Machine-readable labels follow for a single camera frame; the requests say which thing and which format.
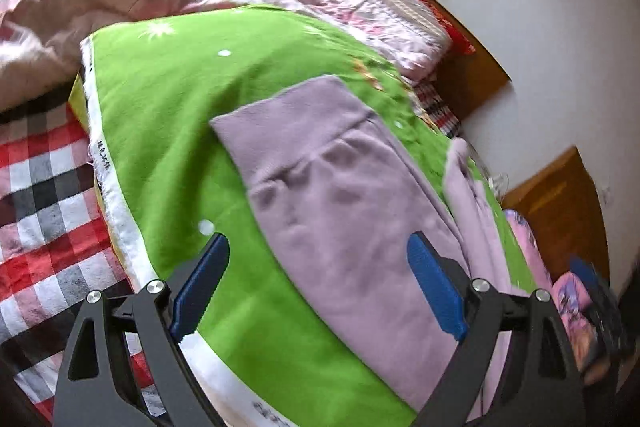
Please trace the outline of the lilac knit pants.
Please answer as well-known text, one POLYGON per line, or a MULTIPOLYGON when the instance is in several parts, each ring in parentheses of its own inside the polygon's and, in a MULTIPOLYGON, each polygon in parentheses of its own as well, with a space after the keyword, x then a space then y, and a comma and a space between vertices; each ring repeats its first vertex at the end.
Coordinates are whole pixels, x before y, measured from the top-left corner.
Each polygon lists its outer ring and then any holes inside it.
POLYGON ((410 235, 423 233, 469 277, 514 288, 499 211, 472 176, 466 143, 446 142, 436 190, 381 117, 333 76, 210 124, 269 248, 308 305, 402 401, 423 407, 457 343, 410 269, 410 235))

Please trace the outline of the pink cartoon bedding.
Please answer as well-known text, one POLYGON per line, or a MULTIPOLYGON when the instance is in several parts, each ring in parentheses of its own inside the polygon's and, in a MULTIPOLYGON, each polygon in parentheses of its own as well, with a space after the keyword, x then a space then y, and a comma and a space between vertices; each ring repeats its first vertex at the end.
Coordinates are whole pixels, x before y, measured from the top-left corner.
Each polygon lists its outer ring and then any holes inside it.
POLYGON ((570 340, 577 368, 583 372, 598 352, 596 328, 585 317, 584 311, 592 300, 580 278, 573 272, 565 272, 555 282, 542 260, 532 228, 526 219, 515 210, 506 210, 508 221, 518 246, 532 272, 538 288, 549 291, 558 309, 560 319, 570 340))

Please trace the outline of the wooden headboard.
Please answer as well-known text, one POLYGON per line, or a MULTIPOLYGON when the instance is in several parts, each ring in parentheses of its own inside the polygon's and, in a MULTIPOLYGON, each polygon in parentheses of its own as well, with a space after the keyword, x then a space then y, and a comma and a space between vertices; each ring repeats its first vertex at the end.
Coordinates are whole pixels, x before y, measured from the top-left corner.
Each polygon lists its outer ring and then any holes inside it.
POLYGON ((408 22, 424 31, 433 31, 444 39, 444 49, 439 52, 431 78, 420 83, 422 88, 432 88, 439 98, 460 120, 468 118, 490 101, 511 79, 495 57, 439 2, 437 7, 451 20, 475 48, 472 55, 455 56, 449 53, 451 40, 446 30, 436 20, 433 12, 420 0, 385 0, 399 10, 408 22))
POLYGON ((569 147, 535 176, 512 188, 502 207, 522 215, 553 280, 578 257, 607 280, 610 257, 596 184, 576 146, 569 147))

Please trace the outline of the red plaid bed sheet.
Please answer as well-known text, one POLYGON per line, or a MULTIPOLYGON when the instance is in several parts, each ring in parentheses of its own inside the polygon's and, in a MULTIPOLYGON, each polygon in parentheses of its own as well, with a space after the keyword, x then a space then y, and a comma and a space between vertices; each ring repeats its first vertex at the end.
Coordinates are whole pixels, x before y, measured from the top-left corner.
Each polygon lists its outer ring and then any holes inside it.
POLYGON ((88 292, 131 291, 87 152, 87 133, 65 102, 1 121, 1 358, 45 419, 88 292))

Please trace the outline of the green cartoon blanket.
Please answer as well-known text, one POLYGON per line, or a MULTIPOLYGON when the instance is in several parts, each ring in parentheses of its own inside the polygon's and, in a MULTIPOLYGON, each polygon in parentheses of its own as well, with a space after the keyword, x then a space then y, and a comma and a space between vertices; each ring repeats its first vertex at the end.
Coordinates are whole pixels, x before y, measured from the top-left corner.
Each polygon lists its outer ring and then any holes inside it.
POLYGON ((230 265, 183 341, 222 415, 254 426, 405 426, 413 411, 317 317, 278 265, 210 121, 322 75, 378 113, 435 190, 450 140, 397 69, 323 20, 267 5, 119 23, 81 43, 104 216, 135 288, 213 232, 230 265))

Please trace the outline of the red pillow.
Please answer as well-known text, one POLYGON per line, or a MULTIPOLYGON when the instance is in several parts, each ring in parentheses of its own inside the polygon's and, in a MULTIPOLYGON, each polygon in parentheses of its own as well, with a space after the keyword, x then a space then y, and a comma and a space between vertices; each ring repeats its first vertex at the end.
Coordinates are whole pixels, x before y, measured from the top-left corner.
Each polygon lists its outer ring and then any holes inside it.
POLYGON ((455 56, 472 55, 475 53, 475 48, 469 39, 462 34, 462 32, 451 23, 451 20, 437 7, 433 0, 420 0, 423 2, 435 15, 436 20, 446 30, 450 40, 451 46, 449 53, 455 56))

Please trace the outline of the pink floral quilt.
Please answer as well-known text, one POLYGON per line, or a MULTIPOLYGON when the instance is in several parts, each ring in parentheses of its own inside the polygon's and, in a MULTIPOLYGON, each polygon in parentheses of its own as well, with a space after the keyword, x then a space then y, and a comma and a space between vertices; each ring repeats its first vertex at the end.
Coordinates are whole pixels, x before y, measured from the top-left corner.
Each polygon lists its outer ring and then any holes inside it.
POLYGON ((433 72, 444 39, 385 0, 1 0, 1 107, 19 106, 72 80, 81 40, 130 20, 272 4, 325 20, 394 64, 410 83, 433 72))

